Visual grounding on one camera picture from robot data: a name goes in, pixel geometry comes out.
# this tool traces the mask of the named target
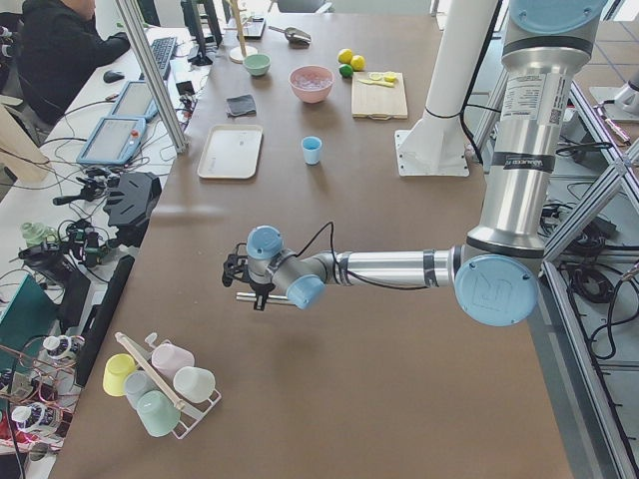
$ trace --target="wooden cutting board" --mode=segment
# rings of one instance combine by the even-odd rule
[[[368,79],[368,72],[355,72],[352,76],[350,109],[356,118],[389,120],[408,118],[406,91],[403,87],[403,75],[397,73],[395,86],[366,85],[358,78]]]

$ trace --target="lemon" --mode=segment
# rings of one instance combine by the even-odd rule
[[[350,60],[350,65],[356,72],[360,72],[366,67],[366,59],[362,55],[355,55]]]
[[[343,48],[339,50],[337,60],[340,63],[350,63],[350,60],[352,60],[352,50],[350,48]]]

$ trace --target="white bottle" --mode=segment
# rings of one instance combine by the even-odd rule
[[[83,345],[77,337],[65,335],[49,336],[42,343],[49,357],[57,362],[73,362]]]
[[[54,440],[64,439],[72,417],[70,412],[48,407],[41,402],[18,406],[11,412],[11,419],[20,431]]]

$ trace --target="label sticker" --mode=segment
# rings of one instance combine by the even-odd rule
[[[549,73],[546,75],[545,99],[541,104],[539,125],[558,127],[561,125],[563,111],[568,103],[570,82],[564,75]]]
[[[501,121],[537,120],[545,83],[546,74],[543,73],[510,78],[503,98]]]

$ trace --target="green bowl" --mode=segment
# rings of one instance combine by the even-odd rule
[[[254,53],[253,55],[249,55],[244,59],[244,68],[247,69],[254,77],[260,77],[264,75],[271,65],[271,57],[269,55],[265,55],[264,53]]]

